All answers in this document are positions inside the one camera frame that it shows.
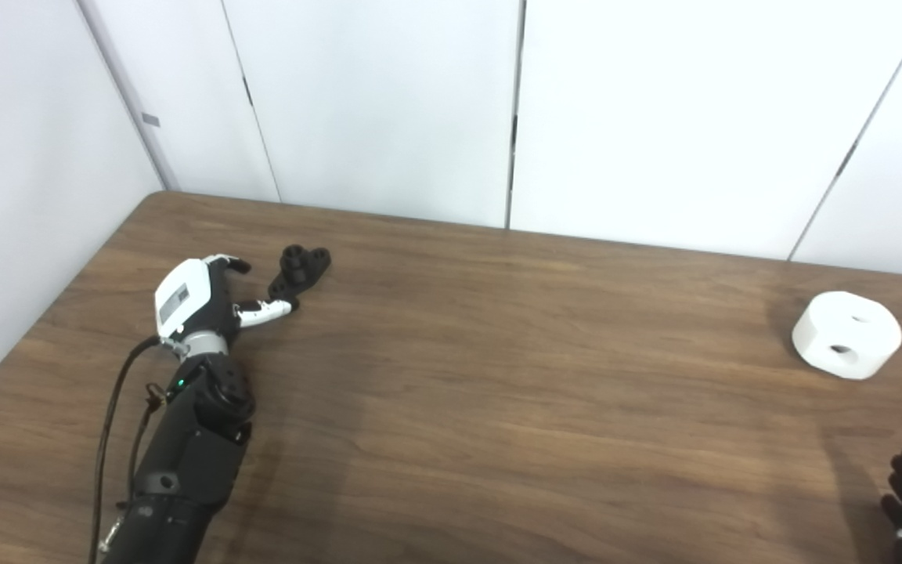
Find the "white and black left hand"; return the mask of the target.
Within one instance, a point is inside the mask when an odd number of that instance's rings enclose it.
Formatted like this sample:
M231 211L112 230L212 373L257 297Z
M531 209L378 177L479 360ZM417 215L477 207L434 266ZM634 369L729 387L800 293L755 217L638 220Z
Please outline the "white and black left hand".
M211 332L231 342L243 329L291 314L294 305L269 298L233 302L228 272L247 274L251 265L233 255L187 259L172 269L154 293L157 335L164 342Z

